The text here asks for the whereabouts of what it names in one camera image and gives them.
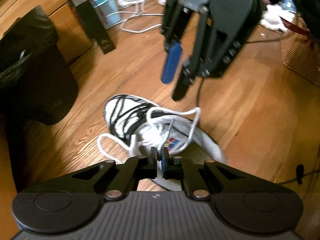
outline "floor plank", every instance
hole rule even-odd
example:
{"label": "floor plank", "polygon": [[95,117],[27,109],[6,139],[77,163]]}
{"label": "floor plank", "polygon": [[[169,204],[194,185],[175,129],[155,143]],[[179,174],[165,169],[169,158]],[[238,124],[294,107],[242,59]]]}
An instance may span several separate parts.
{"label": "floor plank", "polygon": [[[148,5],[147,10],[161,8]],[[141,18],[128,26],[140,29],[159,21]],[[193,17],[183,38],[183,58],[192,51],[196,22]],[[29,121],[25,185],[105,159],[96,138],[108,132],[102,111],[112,95],[130,93],[178,111],[195,106],[199,80],[176,103],[170,98],[174,83],[164,85],[159,79],[166,56],[159,30],[132,34],[116,27],[110,33],[116,50],[103,55],[94,47],[71,66],[80,91],[68,115],[50,127]],[[251,40],[275,37],[277,33],[258,27]],[[274,182],[294,178],[298,164],[306,172],[320,168],[320,88],[283,66],[279,42],[246,45],[223,78],[205,81],[200,106],[200,125],[221,145],[229,165]],[[119,145],[108,139],[102,144],[106,152],[126,159]],[[320,235],[319,181],[314,174],[302,185],[287,185],[304,200],[297,232],[307,240]],[[144,180],[139,190],[161,188]]]}

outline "sneaker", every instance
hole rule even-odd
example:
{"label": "sneaker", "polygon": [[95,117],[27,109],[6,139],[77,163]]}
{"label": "sneaker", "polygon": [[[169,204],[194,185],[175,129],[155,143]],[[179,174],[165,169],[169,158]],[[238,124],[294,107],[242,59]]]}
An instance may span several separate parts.
{"label": "sneaker", "polygon": [[[119,143],[127,150],[128,157],[148,156],[151,147],[157,147],[158,151],[167,147],[171,156],[187,156],[194,163],[203,164],[207,159],[214,159],[227,164],[221,148],[208,134],[196,127],[200,112],[199,107],[188,112],[177,112],[162,108],[145,98],[116,95],[105,105],[103,117],[110,133],[98,137],[98,148],[103,155],[118,163],[121,162],[102,149],[102,138],[108,137]],[[195,114],[193,121],[182,117],[190,114]],[[174,122],[168,131],[172,119]],[[158,177],[153,181],[167,190],[181,190],[179,181],[162,178],[161,162],[158,162]]]}

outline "white logo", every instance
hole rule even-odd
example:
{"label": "white logo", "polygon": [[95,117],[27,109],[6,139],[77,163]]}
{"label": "white logo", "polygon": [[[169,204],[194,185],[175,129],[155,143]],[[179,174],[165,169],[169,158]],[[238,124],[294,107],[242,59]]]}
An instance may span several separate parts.
{"label": "white logo", "polygon": [[153,198],[159,198],[159,197],[161,197],[159,194],[155,194],[155,195],[153,195],[152,196]]}

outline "ribbed gray surface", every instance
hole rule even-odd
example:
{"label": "ribbed gray surface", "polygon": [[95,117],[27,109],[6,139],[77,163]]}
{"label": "ribbed gray surface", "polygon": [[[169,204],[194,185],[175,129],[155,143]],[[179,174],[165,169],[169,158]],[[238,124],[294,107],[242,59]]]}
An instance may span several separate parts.
{"label": "ribbed gray surface", "polygon": [[288,232],[273,237],[249,236],[224,225],[210,206],[186,198],[184,192],[131,192],[105,204],[87,226],[60,236],[21,232],[15,240],[297,240]]}

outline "light blue bin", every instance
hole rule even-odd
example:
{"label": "light blue bin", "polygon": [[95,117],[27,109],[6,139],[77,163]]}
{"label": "light blue bin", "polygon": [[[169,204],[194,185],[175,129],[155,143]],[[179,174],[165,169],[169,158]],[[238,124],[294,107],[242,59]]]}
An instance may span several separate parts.
{"label": "light blue bin", "polygon": [[97,14],[99,15],[99,18],[103,23],[105,29],[121,20],[120,13],[111,15],[110,17],[107,18],[107,20],[104,19],[104,16],[107,16],[111,13],[118,11],[118,7],[115,0],[93,0],[93,1],[94,1],[93,7],[96,9]]}

